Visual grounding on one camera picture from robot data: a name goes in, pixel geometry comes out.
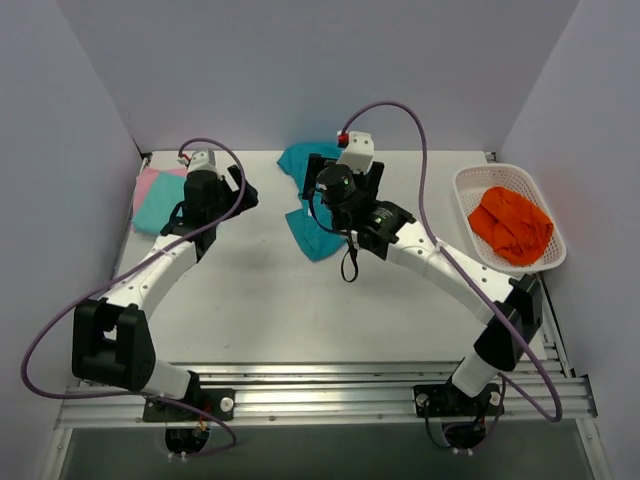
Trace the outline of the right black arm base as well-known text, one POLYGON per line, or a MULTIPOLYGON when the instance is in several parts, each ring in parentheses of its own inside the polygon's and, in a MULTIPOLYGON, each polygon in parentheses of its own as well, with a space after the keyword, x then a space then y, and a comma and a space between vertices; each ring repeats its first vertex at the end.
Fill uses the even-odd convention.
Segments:
POLYGON ((482 418, 504 413, 501 389, 489 383, 481 392, 469 397, 451 382, 413 387, 416 415, 422 418, 482 418))

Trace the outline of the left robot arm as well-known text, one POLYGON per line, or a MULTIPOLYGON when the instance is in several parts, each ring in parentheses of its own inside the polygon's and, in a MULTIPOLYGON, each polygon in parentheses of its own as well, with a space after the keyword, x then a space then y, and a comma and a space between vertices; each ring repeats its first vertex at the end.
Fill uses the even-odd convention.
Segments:
POLYGON ((145 258, 97 300, 74 310, 72 372, 128 392, 166 397, 179 419, 194 417, 202 395, 193 373, 156 354, 149 321, 175 283, 206 255, 218 225, 256 207, 258 194, 237 165, 221 175, 211 166, 188 173, 184 198, 145 258))

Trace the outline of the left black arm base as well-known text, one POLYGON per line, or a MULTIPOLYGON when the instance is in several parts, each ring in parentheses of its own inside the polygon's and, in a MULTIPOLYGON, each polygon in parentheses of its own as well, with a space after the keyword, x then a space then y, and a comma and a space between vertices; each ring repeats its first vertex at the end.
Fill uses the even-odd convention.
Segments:
POLYGON ((204 389, 181 400, 152 397, 146 400, 142 419, 150 423, 195 422, 203 419, 205 412, 229 421, 234 418, 235 397, 232 388, 204 389))

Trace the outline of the teal t shirt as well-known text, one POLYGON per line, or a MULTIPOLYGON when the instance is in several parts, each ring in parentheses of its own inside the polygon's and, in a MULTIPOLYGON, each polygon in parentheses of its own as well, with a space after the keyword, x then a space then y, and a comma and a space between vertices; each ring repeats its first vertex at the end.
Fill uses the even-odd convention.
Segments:
POLYGON ((289 176, 298 190, 300 208, 285 215, 289 229, 302 253, 312 262, 334 255, 344 245, 344 240, 324 231, 313 219, 309 203, 302 198, 308 159, 319 154, 336 159, 341 150, 330 142, 305 142, 285 149, 277 161, 281 171, 289 176))

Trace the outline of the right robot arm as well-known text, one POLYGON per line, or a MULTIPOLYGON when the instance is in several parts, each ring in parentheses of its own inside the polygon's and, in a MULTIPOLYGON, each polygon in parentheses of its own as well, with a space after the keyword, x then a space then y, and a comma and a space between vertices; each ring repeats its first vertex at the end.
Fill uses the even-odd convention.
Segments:
POLYGON ((344 237, 351 258, 358 251, 406 268, 464 305, 485 328, 454 370, 444 400, 455 412, 469 411, 500 372, 511 372, 542 324, 538 281, 493 270, 438 239, 400 206, 378 199, 384 166, 354 173, 335 159, 308 157, 303 197, 330 212, 328 233, 344 237))

